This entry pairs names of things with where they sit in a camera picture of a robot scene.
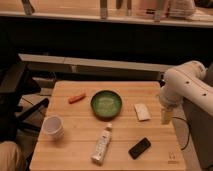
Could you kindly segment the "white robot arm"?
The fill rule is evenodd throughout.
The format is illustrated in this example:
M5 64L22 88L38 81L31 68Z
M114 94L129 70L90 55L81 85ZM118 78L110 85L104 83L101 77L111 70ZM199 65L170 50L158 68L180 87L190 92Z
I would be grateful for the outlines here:
M173 109L186 98L213 116L213 87L203 81L207 69L199 61L189 61L164 73L165 85L159 92L161 123L169 124Z

